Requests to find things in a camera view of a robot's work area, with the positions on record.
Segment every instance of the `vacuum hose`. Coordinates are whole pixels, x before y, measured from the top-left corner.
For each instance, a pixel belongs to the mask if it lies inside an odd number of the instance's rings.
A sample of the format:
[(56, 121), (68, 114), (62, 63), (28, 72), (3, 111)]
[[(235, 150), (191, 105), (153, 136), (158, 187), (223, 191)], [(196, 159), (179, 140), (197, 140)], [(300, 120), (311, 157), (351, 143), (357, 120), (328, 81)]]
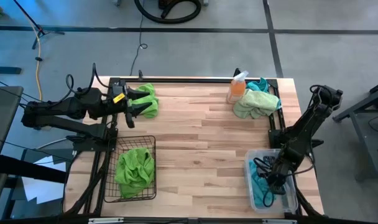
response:
[[(190, 14), (189, 16), (185, 16), (185, 17), (178, 18), (178, 19), (166, 19), (166, 16), (169, 14), (171, 9), (176, 4), (184, 2), (184, 1), (193, 2), (196, 5), (196, 10), (192, 14)], [(170, 2), (170, 4), (168, 4), (167, 7), (163, 10), (161, 18), (158, 18), (158, 17), (155, 17), (155, 16), (149, 14), (147, 11), (145, 11), (145, 9), (142, 7), (139, 0), (134, 0), (134, 2), (135, 2), (135, 5), (137, 6), (138, 10), (142, 13), (142, 15), (144, 15), (146, 18), (148, 18), (148, 19), (150, 19), (154, 22), (160, 23), (160, 24), (180, 24), (180, 23), (183, 23), (183, 22), (188, 22), (188, 21), (194, 19), (201, 11), (201, 3), (200, 3), (199, 0), (174, 0), (174, 1)]]

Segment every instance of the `blue cloth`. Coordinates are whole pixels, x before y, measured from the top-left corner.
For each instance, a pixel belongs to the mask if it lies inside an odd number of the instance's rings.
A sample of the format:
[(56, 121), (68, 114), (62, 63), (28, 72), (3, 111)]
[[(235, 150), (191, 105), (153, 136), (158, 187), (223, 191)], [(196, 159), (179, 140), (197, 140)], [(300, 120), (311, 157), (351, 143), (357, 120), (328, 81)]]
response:
[(252, 91), (263, 91), (264, 93), (267, 93), (269, 90), (269, 84), (265, 78), (261, 78), (259, 82), (253, 81), (247, 83), (246, 88), (249, 88)]
[[(254, 203), (256, 207), (265, 207), (263, 203), (264, 195), (268, 191), (268, 183), (265, 178), (259, 177), (257, 173), (257, 166), (254, 161), (249, 161), (251, 173), (252, 194), (254, 196)], [(272, 197), (275, 197), (270, 191), (266, 195), (265, 204), (269, 205), (272, 202)]]

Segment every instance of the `yellow tag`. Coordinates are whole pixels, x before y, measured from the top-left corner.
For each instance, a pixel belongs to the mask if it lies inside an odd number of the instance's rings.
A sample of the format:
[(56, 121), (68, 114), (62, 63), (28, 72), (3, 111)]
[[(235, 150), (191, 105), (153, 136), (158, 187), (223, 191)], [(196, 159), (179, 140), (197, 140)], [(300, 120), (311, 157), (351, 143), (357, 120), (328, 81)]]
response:
[(118, 103), (118, 101), (122, 100), (125, 97), (125, 94), (120, 93), (118, 96), (114, 97), (113, 102)]

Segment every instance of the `plastic bin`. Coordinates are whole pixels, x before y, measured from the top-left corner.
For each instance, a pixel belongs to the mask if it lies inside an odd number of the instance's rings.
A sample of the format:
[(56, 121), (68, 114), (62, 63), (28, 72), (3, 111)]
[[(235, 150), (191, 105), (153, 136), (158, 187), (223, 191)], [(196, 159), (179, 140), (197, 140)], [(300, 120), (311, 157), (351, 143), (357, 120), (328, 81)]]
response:
[(251, 207), (257, 213), (284, 213), (290, 212), (295, 213), (298, 208), (297, 196), (295, 194), (295, 187), (293, 177), (287, 177), (286, 183), (284, 184), (286, 194), (285, 195), (276, 195), (276, 199), (271, 207), (265, 207), (264, 205), (256, 205), (254, 202), (254, 195), (252, 193), (252, 184), (251, 184), (251, 173), (249, 167), (249, 161), (252, 161), (255, 157), (263, 159), (264, 156), (274, 156), (277, 157), (280, 149), (258, 149), (258, 150), (249, 150), (246, 153), (246, 160), (244, 161), (244, 176), (247, 184), (247, 189), (249, 192), (250, 204)]

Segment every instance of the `butcher block tabletop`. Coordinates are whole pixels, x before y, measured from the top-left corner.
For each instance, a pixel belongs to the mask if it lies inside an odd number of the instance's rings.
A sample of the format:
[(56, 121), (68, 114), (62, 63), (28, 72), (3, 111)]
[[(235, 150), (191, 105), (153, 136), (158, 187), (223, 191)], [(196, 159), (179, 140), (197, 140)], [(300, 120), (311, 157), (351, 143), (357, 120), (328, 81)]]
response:
[[(101, 77), (103, 83), (109, 83), (109, 79)], [(294, 80), (280, 78), (277, 82), (285, 124), (291, 126), (301, 116)], [(142, 84), (128, 83), (131, 88)], [(93, 87), (107, 92), (96, 80)], [(103, 201), (101, 216), (283, 217), (283, 214), (256, 213), (250, 206), (244, 181), (246, 152), (270, 148), (268, 117), (237, 118), (233, 106), (226, 103), (227, 83), (154, 83), (154, 87), (159, 99), (159, 114), (152, 119), (138, 116), (134, 118), (135, 128), (129, 129), (121, 113), (117, 128), (118, 137), (155, 136), (157, 196), (135, 202)], [(83, 122), (99, 121), (87, 115)], [(65, 188), (64, 211), (71, 208), (86, 189), (93, 158), (94, 152), (82, 152), (72, 164)], [(310, 166), (310, 161), (304, 159), (298, 170)], [(296, 180), (315, 210), (323, 213), (315, 171), (297, 175)], [(91, 212), (98, 189), (99, 184), (94, 190)]]

